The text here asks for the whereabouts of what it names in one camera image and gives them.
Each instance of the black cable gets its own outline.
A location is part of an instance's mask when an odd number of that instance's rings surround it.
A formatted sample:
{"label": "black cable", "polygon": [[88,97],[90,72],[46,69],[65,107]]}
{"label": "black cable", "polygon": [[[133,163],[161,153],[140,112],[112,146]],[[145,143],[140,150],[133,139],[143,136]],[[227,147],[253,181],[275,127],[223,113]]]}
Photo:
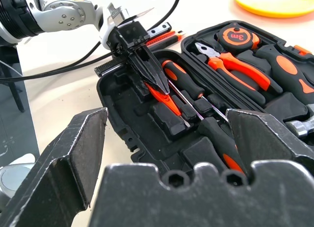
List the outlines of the black cable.
{"label": "black cable", "polygon": [[[169,10],[169,12],[161,20],[159,20],[154,26],[152,26],[150,29],[155,28],[155,27],[161,25],[163,22],[165,22],[165,20],[168,19],[169,16],[173,13],[173,11],[177,8],[179,1],[180,0],[175,0],[174,4],[171,7],[171,9]],[[100,44],[101,43],[98,42],[93,47],[93,49],[89,53],[87,53],[83,58],[79,59],[78,61],[76,61],[76,62],[74,62],[74,63],[72,63],[70,65],[67,65],[67,66],[64,66],[64,67],[61,67],[61,68],[58,68],[58,69],[55,69],[55,70],[51,70],[51,71],[48,71],[48,72],[45,72],[45,73],[31,75],[31,76],[0,78],[0,84],[12,83],[12,82],[18,82],[18,81],[24,81],[24,80],[31,80],[31,79],[37,79],[37,78],[42,78],[42,77],[47,77],[47,76],[53,76],[53,75],[66,73],[66,72],[69,72],[69,71],[72,71],[72,70],[76,70],[76,69],[83,68],[83,67],[86,67],[88,65],[97,63],[98,61],[101,61],[103,59],[106,59],[106,58],[110,57],[112,55],[112,53],[110,52],[110,53],[105,54],[105,55],[103,55],[103,56],[101,56],[101,57],[99,57],[97,59],[92,60],[92,61],[86,62],[84,64],[77,65],[77,64],[83,62],[84,60],[86,60],[99,47]]]}
{"label": "black cable", "polygon": [[175,0],[175,3],[173,3],[173,6],[171,7],[171,9],[169,10],[169,12],[161,19],[159,20],[156,24],[154,24],[150,29],[153,29],[159,25],[161,25],[163,22],[166,21],[166,19],[169,18],[169,16],[174,12],[174,10],[177,8],[178,4],[179,4],[180,0]]}

